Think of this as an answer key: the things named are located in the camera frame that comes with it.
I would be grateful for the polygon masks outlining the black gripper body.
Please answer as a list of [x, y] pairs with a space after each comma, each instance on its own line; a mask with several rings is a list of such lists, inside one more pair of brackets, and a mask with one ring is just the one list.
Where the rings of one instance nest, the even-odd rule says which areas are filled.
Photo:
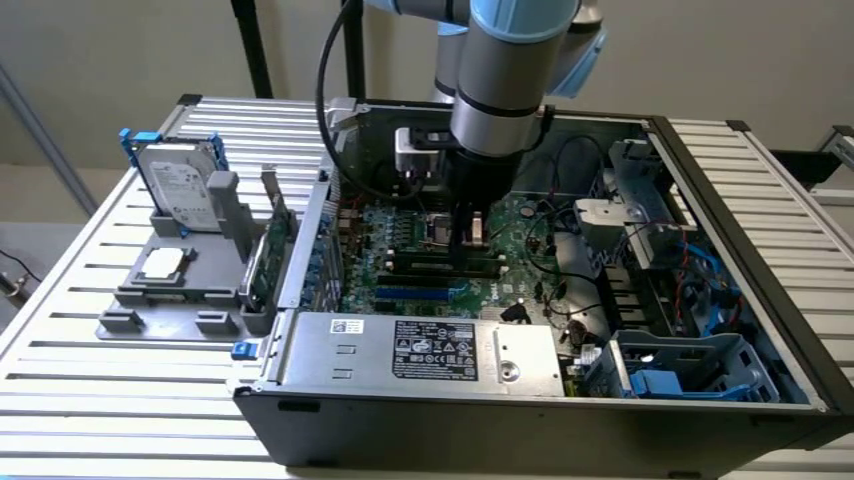
[[445, 150], [441, 184], [453, 205], [489, 207], [511, 190], [521, 153], [491, 157], [467, 149]]

